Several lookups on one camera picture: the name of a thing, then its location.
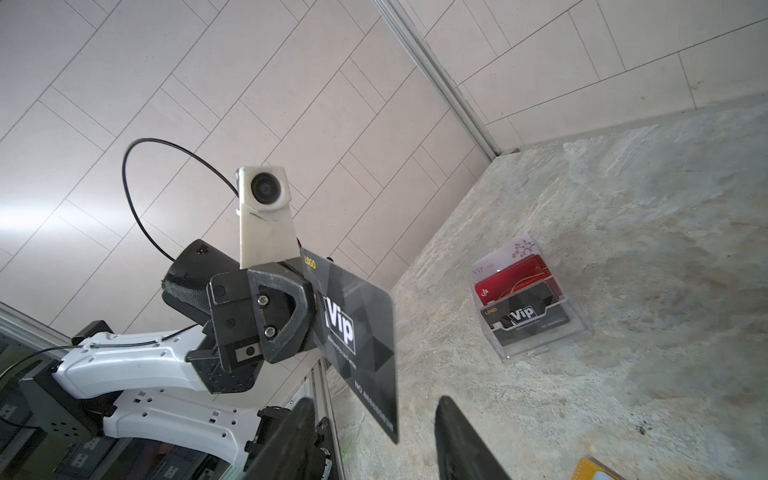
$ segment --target yellow object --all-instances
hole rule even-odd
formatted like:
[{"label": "yellow object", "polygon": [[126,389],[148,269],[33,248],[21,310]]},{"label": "yellow object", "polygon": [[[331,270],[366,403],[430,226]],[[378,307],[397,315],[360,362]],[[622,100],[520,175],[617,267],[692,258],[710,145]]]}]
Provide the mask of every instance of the yellow object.
[{"label": "yellow object", "polygon": [[618,478],[614,477],[610,472],[605,470],[605,468],[600,467],[597,463],[586,457],[579,460],[578,465],[576,465],[576,472],[574,472],[574,476],[571,477],[571,480],[592,480],[594,475],[598,472],[603,472],[614,480],[618,480]]}]

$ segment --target black vip card in holder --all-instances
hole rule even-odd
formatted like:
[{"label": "black vip card in holder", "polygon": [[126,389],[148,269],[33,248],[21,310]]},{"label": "black vip card in holder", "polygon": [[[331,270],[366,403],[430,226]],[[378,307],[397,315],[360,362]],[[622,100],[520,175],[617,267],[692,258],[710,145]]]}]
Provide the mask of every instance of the black vip card in holder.
[{"label": "black vip card in holder", "polygon": [[541,281],[481,310],[503,345],[518,342],[570,322],[552,289]]},{"label": "black vip card in holder", "polygon": [[395,316],[386,290],[301,249],[315,290],[313,341],[394,443],[399,440]]}]

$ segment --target stone table surface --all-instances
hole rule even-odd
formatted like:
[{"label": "stone table surface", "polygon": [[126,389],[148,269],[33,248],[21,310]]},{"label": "stone table surface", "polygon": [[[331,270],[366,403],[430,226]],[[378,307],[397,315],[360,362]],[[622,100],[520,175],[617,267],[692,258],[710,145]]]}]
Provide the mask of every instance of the stone table surface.
[{"label": "stone table surface", "polygon": [[[504,365],[466,274],[526,231],[594,334]],[[443,395],[514,480],[587,455],[627,480],[768,478],[768,106],[497,159],[392,295],[400,442],[335,376],[349,480],[438,478]]]}]

